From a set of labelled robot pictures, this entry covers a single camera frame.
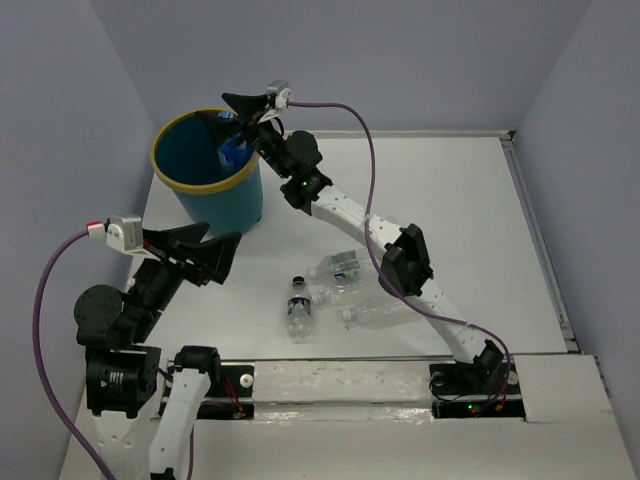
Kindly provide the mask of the clear bottle blue label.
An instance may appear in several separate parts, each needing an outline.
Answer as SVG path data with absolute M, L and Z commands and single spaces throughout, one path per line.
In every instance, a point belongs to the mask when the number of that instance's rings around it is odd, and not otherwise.
M 214 143 L 217 151 L 216 175 L 226 178 L 241 170 L 250 156 L 245 142 L 236 145 L 236 137 L 228 137 L 226 140 L 219 131 L 214 132 Z

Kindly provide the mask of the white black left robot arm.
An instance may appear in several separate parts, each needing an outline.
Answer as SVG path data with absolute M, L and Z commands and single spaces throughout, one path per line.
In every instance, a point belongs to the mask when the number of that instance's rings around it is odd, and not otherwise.
M 92 286 L 74 306 L 105 478 L 177 478 L 200 405 L 220 386 L 217 349 L 185 346 L 175 356 L 161 418 L 153 419 L 161 350 L 146 341 L 183 283 L 225 282 L 242 238 L 230 232 L 209 239 L 208 230 L 206 222 L 148 230 L 137 216 L 88 227 L 90 238 L 142 260 L 125 290 Z

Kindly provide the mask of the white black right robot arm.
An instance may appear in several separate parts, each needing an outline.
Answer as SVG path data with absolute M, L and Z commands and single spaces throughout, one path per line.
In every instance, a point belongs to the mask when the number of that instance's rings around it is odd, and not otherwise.
M 491 386 L 500 369 L 510 366 L 508 348 L 486 328 L 458 318 L 434 280 L 422 230 L 390 223 L 341 192 L 319 169 L 323 156 L 316 138 L 307 131 L 285 135 L 278 129 L 280 113 L 292 104 L 286 95 L 225 93 L 222 98 L 232 113 L 196 113 L 212 141 L 251 146 L 284 179 L 280 190 L 292 208 L 365 246 L 381 287 L 422 316 L 449 347 L 456 381 L 473 392 Z

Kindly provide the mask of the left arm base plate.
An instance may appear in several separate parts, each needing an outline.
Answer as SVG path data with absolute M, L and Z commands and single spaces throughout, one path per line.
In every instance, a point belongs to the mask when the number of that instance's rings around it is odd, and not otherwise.
M 194 422 L 254 416 L 251 365 L 224 364 L 211 352 L 186 352 L 158 373 L 162 377 L 160 418 Z

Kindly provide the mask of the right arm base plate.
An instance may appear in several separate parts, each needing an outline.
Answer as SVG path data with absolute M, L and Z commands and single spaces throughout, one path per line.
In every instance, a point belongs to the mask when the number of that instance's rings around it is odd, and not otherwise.
M 526 418 L 525 406 L 515 365 L 506 376 L 503 364 L 488 385 L 471 385 L 458 379 L 454 363 L 429 366 L 431 411 L 435 419 Z

